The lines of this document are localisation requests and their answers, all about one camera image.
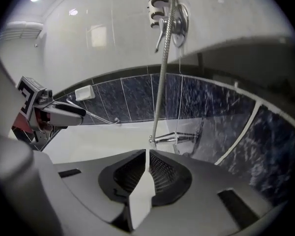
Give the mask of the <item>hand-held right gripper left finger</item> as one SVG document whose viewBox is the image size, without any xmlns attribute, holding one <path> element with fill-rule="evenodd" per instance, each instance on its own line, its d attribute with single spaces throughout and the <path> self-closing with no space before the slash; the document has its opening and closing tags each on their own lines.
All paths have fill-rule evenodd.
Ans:
<svg viewBox="0 0 295 236">
<path fill-rule="evenodd" d="M 131 156 L 105 167 L 98 184 L 112 201 L 126 202 L 146 168 L 146 150 L 136 150 Z"/>
</svg>

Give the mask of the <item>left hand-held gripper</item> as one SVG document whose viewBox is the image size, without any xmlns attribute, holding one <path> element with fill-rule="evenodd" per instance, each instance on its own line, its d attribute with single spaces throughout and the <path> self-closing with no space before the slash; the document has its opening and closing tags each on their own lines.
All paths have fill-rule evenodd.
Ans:
<svg viewBox="0 0 295 236">
<path fill-rule="evenodd" d="M 17 90 L 25 102 L 16 118 L 16 137 L 34 150 L 42 151 L 53 133 L 53 126 L 82 124 L 86 110 L 53 100 L 53 93 L 35 79 L 22 77 Z"/>
</svg>

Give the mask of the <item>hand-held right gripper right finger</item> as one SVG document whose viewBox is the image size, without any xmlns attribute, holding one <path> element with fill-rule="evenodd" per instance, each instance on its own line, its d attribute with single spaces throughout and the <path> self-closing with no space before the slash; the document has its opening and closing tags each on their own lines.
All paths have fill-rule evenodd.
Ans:
<svg viewBox="0 0 295 236">
<path fill-rule="evenodd" d="M 182 164 L 160 154 L 149 151 L 149 170 L 154 181 L 153 206 L 166 206 L 179 200 L 190 188 L 191 172 Z"/>
</svg>

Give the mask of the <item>white soap dish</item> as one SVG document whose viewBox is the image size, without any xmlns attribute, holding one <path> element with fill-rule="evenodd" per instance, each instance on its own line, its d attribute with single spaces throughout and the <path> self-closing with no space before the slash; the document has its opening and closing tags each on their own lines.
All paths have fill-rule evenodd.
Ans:
<svg viewBox="0 0 295 236">
<path fill-rule="evenodd" d="M 95 98 L 95 93 L 91 85 L 78 88 L 74 92 L 76 101 L 85 101 Z"/>
</svg>

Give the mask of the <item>white bathtub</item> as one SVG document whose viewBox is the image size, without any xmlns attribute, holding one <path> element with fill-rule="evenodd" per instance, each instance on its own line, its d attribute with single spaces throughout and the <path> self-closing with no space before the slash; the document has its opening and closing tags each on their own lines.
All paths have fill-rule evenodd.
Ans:
<svg viewBox="0 0 295 236">
<path fill-rule="evenodd" d="M 104 158 L 136 149 L 149 147 L 153 121 L 128 122 L 121 124 L 99 124 L 70 126 L 61 130 L 44 147 L 54 164 L 87 161 Z M 196 119 L 160 120 L 156 137 L 172 132 L 196 133 L 196 142 L 181 144 L 157 144 L 156 149 L 184 155 L 195 154 L 204 133 L 204 123 Z"/>
</svg>

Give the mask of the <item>chrome bathtub spout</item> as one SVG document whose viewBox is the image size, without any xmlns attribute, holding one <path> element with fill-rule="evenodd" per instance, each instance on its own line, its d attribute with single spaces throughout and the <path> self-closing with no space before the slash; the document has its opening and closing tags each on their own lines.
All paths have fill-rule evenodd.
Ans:
<svg viewBox="0 0 295 236">
<path fill-rule="evenodd" d="M 155 144 L 181 144 L 184 142 L 196 142 L 197 139 L 199 138 L 199 132 L 196 132 L 194 134 L 192 133 L 181 133 L 181 132 L 172 132 L 166 135 L 162 135 L 159 137 L 156 137 L 154 139 Z"/>
</svg>

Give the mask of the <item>towel rack with towels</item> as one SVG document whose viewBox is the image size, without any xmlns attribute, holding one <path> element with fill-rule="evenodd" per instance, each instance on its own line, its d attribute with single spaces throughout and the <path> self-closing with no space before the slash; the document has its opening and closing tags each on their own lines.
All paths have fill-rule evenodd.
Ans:
<svg viewBox="0 0 295 236">
<path fill-rule="evenodd" d="M 20 38 L 36 39 L 43 30 L 43 24 L 37 22 L 14 21 L 9 22 L 0 31 L 0 40 L 12 40 Z"/>
</svg>

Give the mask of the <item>chrome shower mixer valve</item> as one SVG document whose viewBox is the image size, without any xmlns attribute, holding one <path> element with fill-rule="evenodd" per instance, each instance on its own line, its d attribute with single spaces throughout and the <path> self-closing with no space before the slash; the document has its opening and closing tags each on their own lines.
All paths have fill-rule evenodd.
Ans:
<svg viewBox="0 0 295 236">
<path fill-rule="evenodd" d="M 168 25 L 169 17 L 160 18 L 158 21 L 160 27 L 160 34 L 156 43 L 155 53 L 159 50 L 159 45 L 166 35 L 166 27 Z M 189 16 L 187 8 L 179 3 L 176 6 L 174 22 L 172 27 L 172 39 L 175 47 L 180 48 L 186 41 L 189 26 Z"/>
</svg>

